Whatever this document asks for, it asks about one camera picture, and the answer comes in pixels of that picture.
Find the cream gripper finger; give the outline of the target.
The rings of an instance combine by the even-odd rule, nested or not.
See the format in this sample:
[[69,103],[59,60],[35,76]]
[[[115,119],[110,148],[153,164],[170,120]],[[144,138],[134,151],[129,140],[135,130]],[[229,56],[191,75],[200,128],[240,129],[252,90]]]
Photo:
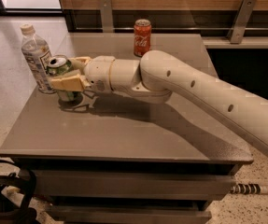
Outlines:
[[81,74],[83,74],[85,66],[89,63],[91,59],[91,57],[82,56],[70,58],[69,61],[71,62],[74,70],[78,70]]
[[57,77],[50,80],[51,86],[60,91],[84,91],[91,84],[80,74],[71,77]]

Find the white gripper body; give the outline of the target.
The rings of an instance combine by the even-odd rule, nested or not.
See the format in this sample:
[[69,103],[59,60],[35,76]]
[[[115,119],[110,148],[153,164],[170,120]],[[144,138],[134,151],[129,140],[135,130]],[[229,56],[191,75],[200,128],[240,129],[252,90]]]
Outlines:
[[98,56],[91,59],[84,68],[84,75],[95,92],[111,93],[110,68],[116,60],[113,56]]

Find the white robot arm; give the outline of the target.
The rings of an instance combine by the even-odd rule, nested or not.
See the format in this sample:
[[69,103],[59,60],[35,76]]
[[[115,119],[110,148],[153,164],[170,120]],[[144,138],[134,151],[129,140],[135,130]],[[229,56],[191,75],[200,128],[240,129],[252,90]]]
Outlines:
[[219,120],[268,156],[268,100],[212,77],[178,58],[151,50],[139,60],[113,56],[68,58],[57,55],[47,65],[56,91],[126,94],[160,104],[176,93]]

